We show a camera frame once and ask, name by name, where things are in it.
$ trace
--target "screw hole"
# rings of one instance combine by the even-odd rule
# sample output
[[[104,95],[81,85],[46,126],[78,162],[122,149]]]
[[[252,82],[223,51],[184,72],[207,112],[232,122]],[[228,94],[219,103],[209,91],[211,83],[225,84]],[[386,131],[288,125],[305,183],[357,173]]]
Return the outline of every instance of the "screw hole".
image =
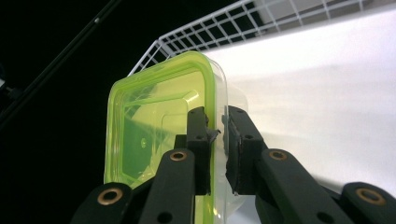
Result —
[[[187,154],[182,151],[174,152],[171,154],[172,161],[184,161],[187,158]]]
[[[281,151],[271,151],[270,157],[277,161],[283,161],[288,158],[288,155]]]
[[[169,223],[172,221],[172,214],[163,212],[157,216],[157,220],[160,223]]]
[[[117,188],[105,189],[98,196],[98,202],[102,205],[116,203],[122,197],[122,190]]]
[[[320,221],[324,223],[334,223],[334,218],[324,212],[318,212],[317,217]]]
[[[366,201],[367,203],[372,203],[376,205],[384,205],[387,203],[387,201],[384,197],[382,197],[381,194],[372,189],[357,189],[356,193],[362,200]]]

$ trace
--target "plastic food container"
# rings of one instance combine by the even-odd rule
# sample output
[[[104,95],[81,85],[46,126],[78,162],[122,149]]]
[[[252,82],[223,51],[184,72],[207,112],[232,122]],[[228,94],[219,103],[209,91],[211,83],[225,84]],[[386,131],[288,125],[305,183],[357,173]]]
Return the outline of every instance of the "plastic food container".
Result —
[[[241,96],[238,101],[243,106]],[[212,148],[212,194],[195,197],[195,223],[224,223],[227,212],[244,200],[231,195],[225,177],[227,122],[222,119],[228,118],[227,105],[221,68],[197,51],[119,80],[108,100],[105,183],[121,182],[134,189],[154,177],[163,153],[173,149],[176,135],[187,133],[188,112],[203,106],[208,128],[221,134]]]

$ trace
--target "wire basket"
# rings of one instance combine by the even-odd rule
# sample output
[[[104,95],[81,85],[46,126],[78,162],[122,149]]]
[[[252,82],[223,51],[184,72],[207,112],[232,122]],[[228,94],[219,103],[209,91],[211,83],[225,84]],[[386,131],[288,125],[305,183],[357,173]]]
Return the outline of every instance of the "wire basket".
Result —
[[[320,21],[396,2],[394,0],[243,0],[160,36],[129,75],[187,50],[206,51],[279,34]]]

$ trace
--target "green lid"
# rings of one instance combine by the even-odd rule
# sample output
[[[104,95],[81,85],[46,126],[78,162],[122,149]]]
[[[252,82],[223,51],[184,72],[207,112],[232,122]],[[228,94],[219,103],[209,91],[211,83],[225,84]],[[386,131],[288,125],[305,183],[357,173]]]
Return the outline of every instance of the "green lid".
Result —
[[[114,84],[107,112],[106,183],[134,189],[154,177],[176,135],[187,133],[191,109],[203,106],[208,128],[217,128],[218,78],[211,63],[205,55],[187,51]],[[196,202],[196,223],[213,223],[213,196]]]

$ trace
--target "metal wire grid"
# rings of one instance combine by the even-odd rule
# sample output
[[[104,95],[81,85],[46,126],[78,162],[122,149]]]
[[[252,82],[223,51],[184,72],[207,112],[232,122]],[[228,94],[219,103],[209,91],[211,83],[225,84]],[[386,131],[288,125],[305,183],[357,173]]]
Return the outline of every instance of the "metal wire grid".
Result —
[[[160,36],[131,74],[187,50],[205,51],[363,11],[369,0],[243,0]]]

